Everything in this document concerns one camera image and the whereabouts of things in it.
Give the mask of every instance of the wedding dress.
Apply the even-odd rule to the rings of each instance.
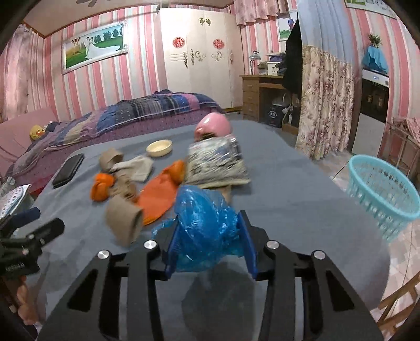
[[[110,52],[114,52],[120,49],[120,45],[114,45],[109,47],[96,47],[92,41],[88,42],[88,48],[86,53],[86,59],[100,57]]]

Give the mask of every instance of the pink helmet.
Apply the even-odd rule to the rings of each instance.
[[[194,140],[200,141],[204,135],[222,137],[232,132],[229,120],[222,114],[213,112],[206,115],[194,130]]]

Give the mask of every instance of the pink headboard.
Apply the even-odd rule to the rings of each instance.
[[[51,108],[43,108],[22,114],[0,124],[0,176],[5,176],[9,166],[21,156],[32,143],[31,128],[56,121]]]

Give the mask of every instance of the small bowl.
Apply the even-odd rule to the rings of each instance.
[[[146,152],[151,157],[161,157],[168,154],[172,150],[171,140],[159,140],[149,144]]]

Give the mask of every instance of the metal bolt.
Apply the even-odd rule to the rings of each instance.
[[[278,243],[278,241],[275,241],[275,240],[269,240],[269,241],[267,242],[267,247],[268,247],[269,249],[275,250],[275,249],[277,249],[279,246],[280,246],[280,244]]]
[[[158,244],[154,240],[148,240],[143,245],[146,249],[151,250],[154,249]]]
[[[317,250],[314,252],[314,257],[319,260],[323,260],[325,258],[324,251]]]
[[[98,252],[98,258],[99,259],[107,259],[109,257],[110,253],[108,250],[102,250]]]

